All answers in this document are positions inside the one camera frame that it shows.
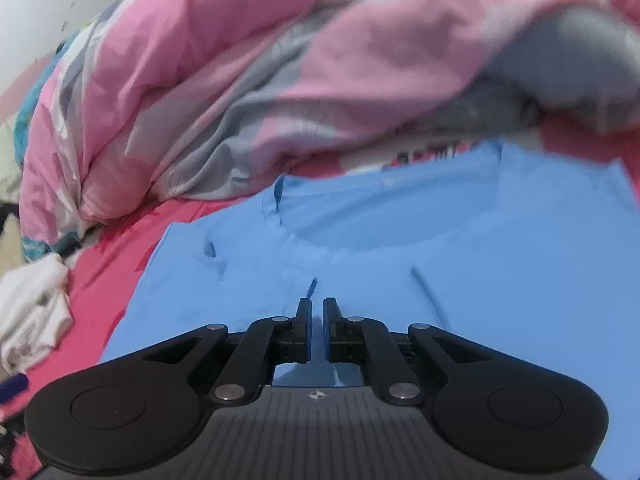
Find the pink blanket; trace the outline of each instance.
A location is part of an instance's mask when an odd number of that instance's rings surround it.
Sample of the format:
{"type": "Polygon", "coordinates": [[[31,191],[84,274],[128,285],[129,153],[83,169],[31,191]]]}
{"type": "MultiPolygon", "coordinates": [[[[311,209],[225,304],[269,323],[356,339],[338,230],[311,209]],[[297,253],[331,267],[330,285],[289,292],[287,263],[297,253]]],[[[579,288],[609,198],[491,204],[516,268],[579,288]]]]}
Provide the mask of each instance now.
{"type": "Polygon", "coordinates": [[[228,161],[194,168],[191,150],[237,97],[240,76],[316,1],[123,0],[106,9],[63,57],[31,123],[26,254],[59,250],[150,195],[249,194],[284,156],[368,142],[455,97],[553,9],[610,2],[640,16],[638,0],[358,0],[313,38],[297,77],[255,124],[225,132],[239,138],[228,161]]]}

